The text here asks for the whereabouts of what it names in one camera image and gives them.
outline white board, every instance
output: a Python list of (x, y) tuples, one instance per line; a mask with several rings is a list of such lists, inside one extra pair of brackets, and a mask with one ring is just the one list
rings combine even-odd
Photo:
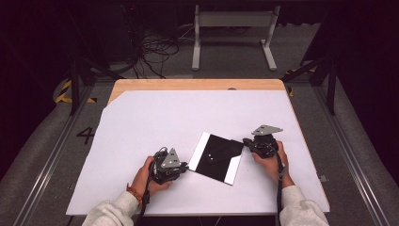
[[(290, 173), (304, 195), (329, 212), (325, 192), (290, 100), (284, 90), (126, 91), (103, 112), (67, 215), (86, 215), (115, 200), (132, 183), (148, 155), (174, 148), (189, 162), (202, 132), (242, 140), (261, 124), (282, 128)], [(167, 191), (151, 197), (146, 216), (274, 214), (277, 186), (244, 148), (229, 186), (187, 171)]]

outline white sleeve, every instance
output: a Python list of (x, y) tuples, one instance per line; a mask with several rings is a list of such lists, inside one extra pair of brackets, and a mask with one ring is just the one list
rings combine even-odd
[(282, 211), (279, 220), (288, 225), (328, 225), (320, 206), (306, 200), (299, 186), (287, 186), (282, 190)]
[(114, 201), (104, 201), (92, 208), (83, 222), (87, 225), (123, 225), (132, 226), (131, 219), (137, 209), (137, 199), (127, 191), (123, 191)]

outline white metal frame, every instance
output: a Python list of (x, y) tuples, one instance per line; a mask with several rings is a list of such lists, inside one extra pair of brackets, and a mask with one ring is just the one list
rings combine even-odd
[(279, 7), (273, 11), (202, 11), (196, 5), (195, 12), (195, 42), (193, 53), (192, 70), (200, 69), (200, 27), (201, 26), (266, 26), (267, 37), (261, 40), (264, 55), (270, 71), (277, 69), (272, 52), (270, 41), (272, 40), (274, 28), (279, 17)]

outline metal rail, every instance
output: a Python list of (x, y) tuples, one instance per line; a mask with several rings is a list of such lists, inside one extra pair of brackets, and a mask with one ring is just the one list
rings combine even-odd
[(81, 99), (79, 101), (80, 105), (77, 107), (76, 112), (73, 116), (70, 116), (65, 123), (64, 128), (62, 129), (61, 135), (56, 142), (55, 147), (53, 148), (49, 158), (47, 159), (46, 164), (41, 170), (36, 183), (33, 185), (33, 188), (30, 191), (28, 198), (26, 199), (23, 208), (21, 209), (18, 217), (15, 219), (13, 225), (27, 225), (29, 220), (32, 218), (33, 213), (40, 201), (40, 198), (47, 187), (54, 170), (56, 169), (56, 164), (59, 161), (62, 153), (64, 152), (68, 137), (71, 133), (73, 126), (76, 123), (79, 114), (81, 113), (86, 100), (88, 99), (90, 93), (92, 92), (93, 87), (84, 87), (82, 90)]
[(331, 128), (334, 130), (334, 133), (340, 141), (343, 158), (350, 172), (352, 173), (355, 183), (358, 186), (360, 195), (364, 199), (364, 202), (373, 218), (373, 221), (375, 222), (375, 225), (390, 225), (370, 186), (367, 176), (361, 169), (360, 164), (355, 157), (348, 140), (346, 139), (340, 123), (335, 116), (329, 114), (329, 110), (326, 105), (325, 93), (323, 92), (321, 87), (314, 87), (313, 90), (319, 101), (319, 104), (323, 107), (323, 111), (327, 115), (328, 122), (330, 123)]

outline bracelet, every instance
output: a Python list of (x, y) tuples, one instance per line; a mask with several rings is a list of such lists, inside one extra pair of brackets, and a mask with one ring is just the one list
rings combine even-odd
[(138, 201), (138, 207), (141, 207), (143, 205), (143, 199), (141, 198), (141, 196), (137, 193), (137, 191), (134, 188), (129, 186), (129, 183), (126, 186), (126, 191), (128, 191), (130, 194), (132, 194), (134, 197), (136, 197), (136, 199)]

